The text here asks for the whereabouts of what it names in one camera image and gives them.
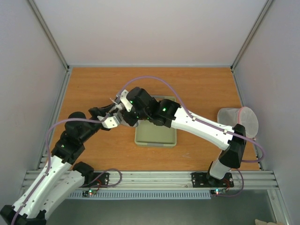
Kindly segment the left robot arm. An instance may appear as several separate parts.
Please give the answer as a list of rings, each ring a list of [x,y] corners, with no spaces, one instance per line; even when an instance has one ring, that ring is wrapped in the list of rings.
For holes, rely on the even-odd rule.
[[[5,205],[0,215],[8,225],[45,225],[55,209],[77,188],[94,182],[94,169],[76,160],[83,153],[84,143],[97,131],[110,130],[120,123],[116,106],[91,108],[91,118],[74,112],[60,121],[65,130],[53,150],[48,150],[48,161],[27,191],[13,204]]]

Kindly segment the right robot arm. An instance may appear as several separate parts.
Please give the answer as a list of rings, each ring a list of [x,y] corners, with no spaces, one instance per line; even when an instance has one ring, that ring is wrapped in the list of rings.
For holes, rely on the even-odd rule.
[[[117,95],[118,103],[123,104],[121,115],[124,121],[134,126],[140,120],[147,120],[156,126],[174,128],[194,134],[221,149],[206,173],[210,187],[218,187],[231,169],[238,169],[246,147],[245,128],[215,123],[202,118],[179,103],[169,100],[156,100],[145,89],[139,87],[131,91],[123,90]]]

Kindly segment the white mesh laundry bag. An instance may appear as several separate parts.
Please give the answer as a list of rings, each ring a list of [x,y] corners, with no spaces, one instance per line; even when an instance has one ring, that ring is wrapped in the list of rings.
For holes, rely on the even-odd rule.
[[[112,114],[117,117],[121,125],[133,128],[139,125],[139,119],[134,118],[135,114],[132,115],[131,112],[128,112],[123,104],[115,104]]]

